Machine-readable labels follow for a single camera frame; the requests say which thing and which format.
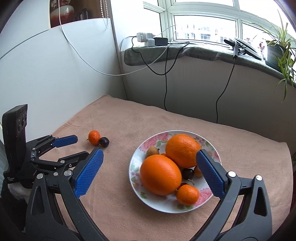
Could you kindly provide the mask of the black device on windowsill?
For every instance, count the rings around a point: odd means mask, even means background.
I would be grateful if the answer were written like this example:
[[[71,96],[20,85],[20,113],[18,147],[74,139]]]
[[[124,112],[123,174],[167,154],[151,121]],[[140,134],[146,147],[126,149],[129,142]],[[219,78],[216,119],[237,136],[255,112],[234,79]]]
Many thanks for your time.
[[[223,41],[232,47],[233,59],[236,59],[239,55],[247,54],[257,60],[262,60],[262,57],[257,53],[257,51],[242,39],[224,39]]]

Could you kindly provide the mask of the large orange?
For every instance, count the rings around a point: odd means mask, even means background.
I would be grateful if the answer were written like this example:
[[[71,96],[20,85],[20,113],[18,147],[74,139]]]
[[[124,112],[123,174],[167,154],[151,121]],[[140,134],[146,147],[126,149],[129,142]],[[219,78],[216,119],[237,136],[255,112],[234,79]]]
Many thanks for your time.
[[[166,156],[181,168],[197,166],[196,154],[201,150],[201,145],[186,134],[172,136],[166,143]]]
[[[182,175],[171,159],[163,155],[152,155],[147,157],[140,167],[140,180],[149,192],[167,196],[179,188]]]

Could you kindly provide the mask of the black power adapter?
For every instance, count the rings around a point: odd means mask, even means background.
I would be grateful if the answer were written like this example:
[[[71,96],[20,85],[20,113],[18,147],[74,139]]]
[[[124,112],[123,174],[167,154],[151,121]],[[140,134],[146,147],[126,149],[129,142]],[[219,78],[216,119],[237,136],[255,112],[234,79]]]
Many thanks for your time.
[[[154,37],[155,46],[167,46],[169,43],[168,38]]]

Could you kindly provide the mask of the small mandarin with stem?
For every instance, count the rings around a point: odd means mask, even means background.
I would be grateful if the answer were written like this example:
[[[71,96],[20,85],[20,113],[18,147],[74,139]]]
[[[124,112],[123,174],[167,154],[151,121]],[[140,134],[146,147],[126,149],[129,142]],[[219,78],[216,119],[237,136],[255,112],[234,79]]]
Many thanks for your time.
[[[88,141],[94,146],[97,146],[99,144],[100,138],[101,135],[97,130],[92,130],[88,134]]]

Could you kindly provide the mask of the floral white plate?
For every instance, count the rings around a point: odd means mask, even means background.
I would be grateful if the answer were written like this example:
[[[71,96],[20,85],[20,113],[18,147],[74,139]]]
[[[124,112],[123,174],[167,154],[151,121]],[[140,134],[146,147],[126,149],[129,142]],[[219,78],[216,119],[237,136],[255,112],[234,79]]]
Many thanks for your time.
[[[129,164],[129,180],[133,191],[143,203],[157,211],[164,213],[185,213],[195,210],[204,205],[213,196],[213,193],[204,177],[194,176],[191,181],[183,181],[184,183],[195,186],[200,192],[200,197],[197,202],[190,206],[186,206],[178,202],[175,193],[167,196],[155,195],[149,192],[142,184],[139,176],[140,167],[145,159],[147,150],[150,147],[156,147],[159,149],[161,154],[165,153],[167,141],[172,136],[177,134],[186,134],[194,138],[201,145],[202,149],[207,151],[209,156],[211,156],[214,161],[219,163],[221,162],[220,156],[215,147],[207,139],[196,133],[180,130],[165,131],[155,134],[142,142],[132,155]]]

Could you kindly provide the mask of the small brown kiwi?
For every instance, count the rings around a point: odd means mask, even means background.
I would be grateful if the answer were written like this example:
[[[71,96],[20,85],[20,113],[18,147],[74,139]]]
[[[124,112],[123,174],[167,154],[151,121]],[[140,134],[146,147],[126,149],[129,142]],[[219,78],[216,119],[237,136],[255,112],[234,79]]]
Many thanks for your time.
[[[159,155],[159,149],[157,147],[150,147],[147,152],[146,152],[146,157],[148,158],[149,156],[152,155]]]

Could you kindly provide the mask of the red vase picture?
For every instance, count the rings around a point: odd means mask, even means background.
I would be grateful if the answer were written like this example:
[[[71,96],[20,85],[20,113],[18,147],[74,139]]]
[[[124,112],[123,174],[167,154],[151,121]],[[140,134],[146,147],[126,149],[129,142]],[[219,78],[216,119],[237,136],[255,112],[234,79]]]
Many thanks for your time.
[[[108,2],[97,0],[49,1],[51,27],[93,18],[109,18]]]

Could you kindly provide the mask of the white power strip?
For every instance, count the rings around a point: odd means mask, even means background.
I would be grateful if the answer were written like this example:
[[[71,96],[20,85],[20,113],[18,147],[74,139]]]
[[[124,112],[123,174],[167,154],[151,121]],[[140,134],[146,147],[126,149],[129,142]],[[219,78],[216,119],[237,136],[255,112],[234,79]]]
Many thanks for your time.
[[[154,47],[155,40],[152,33],[137,33],[137,41],[144,43],[146,47]]]

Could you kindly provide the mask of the pink towel mat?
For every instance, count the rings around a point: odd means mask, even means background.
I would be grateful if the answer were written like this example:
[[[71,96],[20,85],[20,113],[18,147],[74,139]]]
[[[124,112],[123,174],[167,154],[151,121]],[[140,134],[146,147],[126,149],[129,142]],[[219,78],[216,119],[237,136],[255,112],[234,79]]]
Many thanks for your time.
[[[110,144],[81,202],[110,240],[189,240],[215,208],[218,199],[212,197],[196,210],[168,214],[149,208],[135,195],[128,177],[135,149],[147,138],[169,130],[185,130],[207,139],[226,170],[235,171],[241,177],[261,175],[271,205],[273,230],[280,227],[290,212],[293,174],[286,143],[105,95],[54,132],[57,137],[76,135],[78,142],[51,150],[44,158],[55,161],[77,152],[92,151],[93,146],[87,141],[91,130],[109,138]]]

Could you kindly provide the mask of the brown kiwi fruit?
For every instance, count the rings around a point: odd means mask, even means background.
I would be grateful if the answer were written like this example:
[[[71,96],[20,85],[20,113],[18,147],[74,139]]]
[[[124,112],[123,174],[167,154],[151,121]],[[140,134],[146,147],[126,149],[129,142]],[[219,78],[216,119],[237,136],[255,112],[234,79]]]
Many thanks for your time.
[[[203,176],[203,174],[202,174],[202,172],[201,172],[201,170],[199,169],[198,166],[195,166],[195,168],[194,168],[194,175],[195,175],[196,177],[198,177],[198,178],[200,178],[200,177]]]

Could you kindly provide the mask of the dark purple plum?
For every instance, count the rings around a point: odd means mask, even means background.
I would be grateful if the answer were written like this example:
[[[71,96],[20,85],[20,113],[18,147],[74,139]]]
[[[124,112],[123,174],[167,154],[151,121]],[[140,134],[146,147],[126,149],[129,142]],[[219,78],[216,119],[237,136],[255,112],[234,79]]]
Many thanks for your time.
[[[107,137],[101,137],[99,139],[99,144],[100,146],[102,146],[103,148],[106,148],[109,145],[110,141]]]

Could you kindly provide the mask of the potted spider plant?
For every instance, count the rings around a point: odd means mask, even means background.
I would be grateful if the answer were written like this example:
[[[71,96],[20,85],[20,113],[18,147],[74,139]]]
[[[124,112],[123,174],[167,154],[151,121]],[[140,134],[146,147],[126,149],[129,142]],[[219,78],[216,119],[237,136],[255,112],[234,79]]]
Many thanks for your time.
[[[283,101],[287,97],[288,84],[292,88],[295,88],[295,38],[288,33],[288,23],[283,23],[280,13],[280,26],[275,26],[271,22],[268,22],[270,27],[266,28],[257,23],[251,23],[259,27],[265,34],[271,37],[267,40],[267,47],[270,48],[277,68],[280,69],[282,78],[277,83],[279,86],[281,83],[284,85]]]

